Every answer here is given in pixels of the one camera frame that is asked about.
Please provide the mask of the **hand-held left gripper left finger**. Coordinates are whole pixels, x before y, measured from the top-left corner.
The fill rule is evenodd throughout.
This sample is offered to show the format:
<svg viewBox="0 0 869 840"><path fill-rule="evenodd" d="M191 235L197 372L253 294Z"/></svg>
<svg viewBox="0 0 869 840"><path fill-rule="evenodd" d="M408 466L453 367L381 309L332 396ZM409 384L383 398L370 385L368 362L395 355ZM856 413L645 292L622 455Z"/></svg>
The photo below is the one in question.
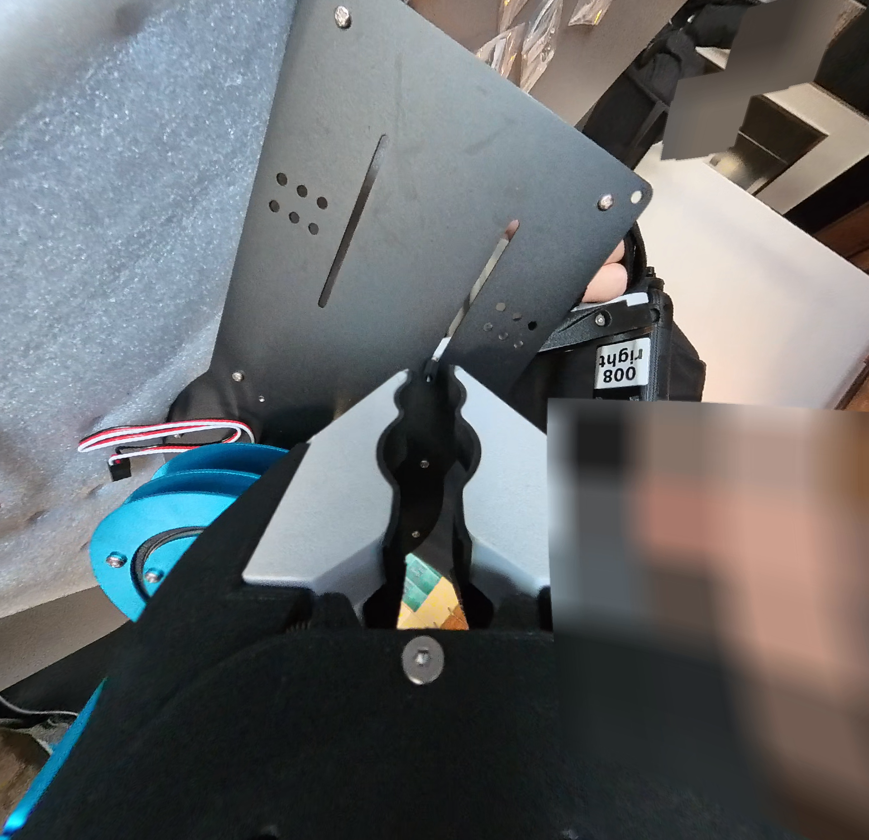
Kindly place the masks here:
<svg viewBox="0 0 869 840"><path fill-rule="evenodd" d="M310 440L244 570L248 585L344 595L357 613L385 583L382 547L396 492L382 437L399 419L408 370L389 378Z"/></svg>

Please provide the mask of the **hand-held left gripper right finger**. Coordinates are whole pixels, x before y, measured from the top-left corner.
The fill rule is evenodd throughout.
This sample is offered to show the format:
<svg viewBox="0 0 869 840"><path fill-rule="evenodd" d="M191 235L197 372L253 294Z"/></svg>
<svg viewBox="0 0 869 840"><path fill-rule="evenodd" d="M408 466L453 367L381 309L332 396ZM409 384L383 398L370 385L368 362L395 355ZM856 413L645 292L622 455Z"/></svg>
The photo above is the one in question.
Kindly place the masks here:
<svg viewBox="0 0 869 840"><path fill-rule="evenodd" d="M467 371L449 368L460 465L460 570L494 608L549 587L547 438Z"/></svg>

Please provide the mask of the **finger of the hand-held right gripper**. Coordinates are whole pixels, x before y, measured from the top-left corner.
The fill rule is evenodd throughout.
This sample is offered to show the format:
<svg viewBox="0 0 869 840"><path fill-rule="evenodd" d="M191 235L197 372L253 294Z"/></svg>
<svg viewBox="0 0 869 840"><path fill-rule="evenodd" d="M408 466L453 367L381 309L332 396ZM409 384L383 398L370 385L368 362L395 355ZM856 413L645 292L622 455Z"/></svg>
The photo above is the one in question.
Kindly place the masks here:
<svg viewBox="0 0 869 840"><path fill-rule="evenodd" d="M462 321L464 320L465 316L467 315L467 313L470 310L471 304L474 302L474 300L476 299L476 297L478 296L478 294L482 290L486 280L488 279L488 277L490 276L490 274L494 270L499 258L501 257L501 255L505 251L506 247L508 246L509 241L510 241L510 237L502 237L498 241L498 243L496 244L492 255L487 260L486 264L484 265L484 267L482 269L482 272L480 273L479 277L474 282L473 286L471 287L470 291L468 292L468 295L464 298L458 313L456 314L456 316L454 317L454 320L450 324L448 331L445 334L444 338L441 340L441 342L440 342L440 356L442 356L442 354L445 351L445 349L447 348L452 336L456 333L457 329L462 324Z"/></svg>

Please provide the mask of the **blue toy robot arm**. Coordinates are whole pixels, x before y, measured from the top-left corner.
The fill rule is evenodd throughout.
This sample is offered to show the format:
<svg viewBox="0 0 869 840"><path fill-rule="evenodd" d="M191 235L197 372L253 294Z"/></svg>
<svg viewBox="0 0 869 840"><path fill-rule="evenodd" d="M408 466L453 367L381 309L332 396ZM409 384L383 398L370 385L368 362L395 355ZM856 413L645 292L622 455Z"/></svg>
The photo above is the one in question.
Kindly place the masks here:
<svg viewBox="0 0 869 840"><path fill-rule="evenodd" d="M89 552L104 594L136 621L190 544L286 454L216 443L169 460L95 529Z"/></svg>

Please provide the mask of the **black triangular base plate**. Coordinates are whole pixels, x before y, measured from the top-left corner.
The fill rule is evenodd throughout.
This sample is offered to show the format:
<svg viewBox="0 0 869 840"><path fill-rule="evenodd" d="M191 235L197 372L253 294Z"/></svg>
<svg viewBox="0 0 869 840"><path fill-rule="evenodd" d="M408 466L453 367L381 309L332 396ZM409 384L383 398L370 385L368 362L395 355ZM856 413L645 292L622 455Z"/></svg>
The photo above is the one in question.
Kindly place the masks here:
<svg viewBox="0 0 869 840"><path fill-rule="evenodd" d="M442 359L501 398L651 186L399 0L298 0L207 373L266 441Z"/></svg>

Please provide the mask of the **dark grey desk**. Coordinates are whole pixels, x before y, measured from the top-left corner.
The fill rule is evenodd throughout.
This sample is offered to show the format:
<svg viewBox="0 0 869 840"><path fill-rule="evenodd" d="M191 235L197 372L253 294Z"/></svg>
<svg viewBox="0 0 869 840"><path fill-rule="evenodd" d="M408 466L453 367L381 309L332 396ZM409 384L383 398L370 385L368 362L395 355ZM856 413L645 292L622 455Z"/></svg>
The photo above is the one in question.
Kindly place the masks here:
<svg viewBox="0 0 869 840"><path fill-rule="evenodd" d="M452 41L455 41L466 49L462 45L462 41L448 29L446 19L441 19L440 17L430 19L430 11L420 10L416 6L416 0L411 0L411 3L409 4L403 0L399 1L420 15L423 19L427 20L429 24L432 24L435 28L447 35ZM659 31L659 29L664 25L665 20L669 18L672 10L679 7L683 1L684 0L615 0L614 15L612 19L605 19L601 30L578 30L575 27L571 28L569 26L559 25L554 60L531 89L530 97L548 108L562 121L573 127L573 122L575 120L580 120L586 112L592 110L592 106L597 104L603 94L611 85L613 85L616 78L636 59L636 56L640 54L641 50L645 49L650 43L654 38L654 34ZM294 20L296 7L293 13L292 22ZM291 25L288 29L282 62L286 53ZM277 82L281 67L282 63L277 75ZM259 159L256 165L255 175L258 169ZM517 221L512 222L508 225L507 230L502 237L510 237L511 241L513 237L515 237L518 227L519 223ZM219 323L217 325L215 340L222 314L223 310L221 311ZM390 434L392 432L405 432L409 427L414 425L414 421L420 419L420 407L415 403L406 404L405 396L414 393L418 388L430 388L426 376L429 367L434 368L435 375L433 382L435 388L438 388L441 385L441 378L446 378L445 385L448 394L448 404L446 405L445 410L447 418L449 420L453 419L453 408L450 405L449 391L449 368L453 365L447 365L446 361L442 359L442 356L440 356L439 344L435 348L434 355L423 366L421 371L408 370L410 373L409 380L402 387L396 397L397 404L400 408L399 419L382 437L381 465L384 475L389 479L396 492L393 519L387 528L382 547L383 553L387 550L388 540L392 536L396 536L398 533L397 520L399 519L399 508L402 504L406 504L406 498L409 494L408 490L400 490L400 482L390 475L386 463L387 455L385 453L384 445L390 439ZM205 411L191 411L189 406L179 406L177 404L179 397L183 394L184 390L191 385L191 383L207 373L210 367L210 362L207 369L205 369L194 380L188 382L187 385L181 389L174 401L169 405L166 417L163 420L149 423L128 423L106 426L89 433L89 435L79 440L76 448L78 453L88 454L99 452L104 455L107 469L110 474L110 480L114 484L132 479L133 472L136 469L136 464L140 460L154 456L160 459L160 463L154 469L151 476L144 480L135 489L126 493L122 502L111 509L100 520L96 527L110 513L119 508L133 491L150 480L158 469L179 453L185 453L196 447L216 443L254 443L264 444L280 449L289 449L298 443L301 443L302 445L310 443L310 440L313 437L310 437L305 442L297 442L293 444L266 441L263 437L263 433L258 429L253 420L249 418L240 419L235 414L226 411L225 407L221 406L219 403L209 406ZM441 525L449 524L451 527L455 527L459 535L458 499L459 489L461 488L461 478L453 477L454 474L459 473L458 470L459 468L453 465L448 465L444 468L445 477L443 479L443 484L440 485L443 492L443 498L442 501L436 499L434 503L436 508L434 529L439 530ZM95 529L91 534L90 540L86 544L86 552L90 565L89 543L93 537ZM453 563L454 578L456 580L460 577L461 561L462 559ZM92 566L91 573L95 584L90 586L88 589L80 590L71 593L70 595L74 598L77 598L80 594L87 597L93 597L95 595L98 589L98 583L95 574L93 573ZM33 672L40 672L52 664L50 658L46 658L43 654L39 653L38 648L31 649L25 643L24 634L29 634L34 630L38 630L37 627L31 625L32 621L28 619L27 616L37 613L40 617L43 617L44 614L51 609L52 605L65 603L67 597L68 595L64 595L42 605L33 606L16 614L2 617L2 625L17 624L19 626L18 630L2 631L2 660L15 662L13 671L19 672L19 676L17 677L12 675L2 676L2 691L5 691L9 684L17 684L20 680L30 677Z"/></svg>

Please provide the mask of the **person's right hand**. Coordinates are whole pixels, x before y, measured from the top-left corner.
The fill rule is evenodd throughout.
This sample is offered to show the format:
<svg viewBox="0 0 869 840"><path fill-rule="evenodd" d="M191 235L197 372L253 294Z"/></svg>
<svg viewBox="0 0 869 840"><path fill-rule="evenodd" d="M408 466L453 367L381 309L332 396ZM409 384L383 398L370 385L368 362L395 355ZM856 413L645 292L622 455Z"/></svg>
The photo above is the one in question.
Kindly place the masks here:
<svg viewBox="0 0 869 840"><path fill-rule="evenodd" d="M628 285L624 257L625 240L621 240L590 281L582 295L582 303L609 302L624 295Z"/></svg>

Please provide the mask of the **black storage box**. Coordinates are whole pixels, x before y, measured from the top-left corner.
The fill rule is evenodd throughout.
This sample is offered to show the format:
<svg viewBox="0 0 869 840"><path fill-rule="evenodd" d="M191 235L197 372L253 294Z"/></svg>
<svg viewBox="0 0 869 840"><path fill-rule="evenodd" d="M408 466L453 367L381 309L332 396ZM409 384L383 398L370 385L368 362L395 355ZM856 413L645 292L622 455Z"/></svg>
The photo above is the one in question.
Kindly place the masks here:
<svg viewBox="0 0 869 840"><path fill-rule="evenodd" d="M708 165L756 196L826 138L766 96L755 96L734 144L712 155Z"/></svg>

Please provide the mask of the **black backpack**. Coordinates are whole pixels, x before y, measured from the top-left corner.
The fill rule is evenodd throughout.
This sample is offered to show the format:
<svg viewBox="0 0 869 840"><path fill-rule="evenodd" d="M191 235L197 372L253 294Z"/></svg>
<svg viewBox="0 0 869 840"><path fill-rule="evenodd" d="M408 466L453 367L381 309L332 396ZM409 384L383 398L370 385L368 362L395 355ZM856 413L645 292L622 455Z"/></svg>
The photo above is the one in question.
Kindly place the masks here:
<svg viewBox="0 0 869 840"><path fill-rule="evenodd" d="M661 141L679 81L704 73L695 21L735 2L688 0L592 107L581 133L634 169Z"/></svg>

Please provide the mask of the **group of small clear bags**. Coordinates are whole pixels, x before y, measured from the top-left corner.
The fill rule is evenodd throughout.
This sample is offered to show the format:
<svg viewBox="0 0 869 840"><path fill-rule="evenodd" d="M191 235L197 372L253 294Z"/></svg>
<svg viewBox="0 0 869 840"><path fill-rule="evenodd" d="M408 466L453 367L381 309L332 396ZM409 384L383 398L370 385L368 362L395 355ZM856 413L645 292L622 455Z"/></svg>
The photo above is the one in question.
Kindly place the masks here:
<svg viewBox="0 0 869 840"><path fill-rule="evenodd" d="M520 11L531 0L501 0L498 34L484 43L475 56L502 77L510 78L519 65L519 86L530 92L547 70L557 46L559 23L565 0L542 0L532 17L517 23ZM568 26L594 27L614 0L577 0Z"/></svg>

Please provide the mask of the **white foam sheet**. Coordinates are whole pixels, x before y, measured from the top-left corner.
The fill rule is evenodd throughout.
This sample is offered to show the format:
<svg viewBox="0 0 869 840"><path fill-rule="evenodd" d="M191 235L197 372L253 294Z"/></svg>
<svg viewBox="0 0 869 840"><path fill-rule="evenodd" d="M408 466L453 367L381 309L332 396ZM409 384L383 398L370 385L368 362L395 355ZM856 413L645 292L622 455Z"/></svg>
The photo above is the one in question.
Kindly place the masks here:
<svg viewBox="0 0 869 840"><path fill-rule="evenodd" d="M1 0L2 617L95 584L160 463L76 451L207 369L296 0Z"/></svg>

